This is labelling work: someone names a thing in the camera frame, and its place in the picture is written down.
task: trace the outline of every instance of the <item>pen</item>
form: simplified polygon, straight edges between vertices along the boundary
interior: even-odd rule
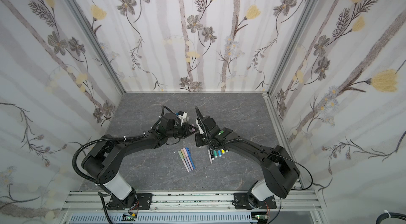
[[[213,163],[213,161],[211,160],[211,154],[210,154],[210,150],[208,149],[207,152],[209,153],[209,159],[210,159],[210,163]]]
[[[210,158],[211,158],[212,160],[214,160],[213,150],[211,149],[210,146],[209,146],[209,154],[210,154]]]
[[[194,169],[196,169],[196,168],[195,168],[195,164],[193,163],[192,157],[190,156],[189,148],[187,148],[187,147],[186,147],[186,152],[188,153],[189,160],[190,160],[190,162],[192,163],[192,167],[193,167]]]
[[[188,162],[188,160],[186,159],[186,155],[185,155],[185,152],[183,151],[183,148],[180,150],[180,152],[181,152],[182,155],[183,155],[183,159],[185,160],[186,165],[188,166],[189,170],[191,171],[192,168],[189,166],[189,162]]]
[[[186,151],[186,148],[183,148],[182,150],[183,150],[183,152],[185,153],[186,160],[188,160],[189,167],[190,167],[191,169],[195,169],[195,168],[192,166],[192,162],[190,161],[190,158],[189,158],[188,152]]]
[[[181,158],[182,161],[183,161],[183,164],[185,165],[186,170],[189,172],[188,166],[186,165],[186,162],[185,162],[185,159],[183,158],[182,153],[181,153],[180,151],[178,151],[178,153],[179,153],[179,155],[180,155],[180,158]]]

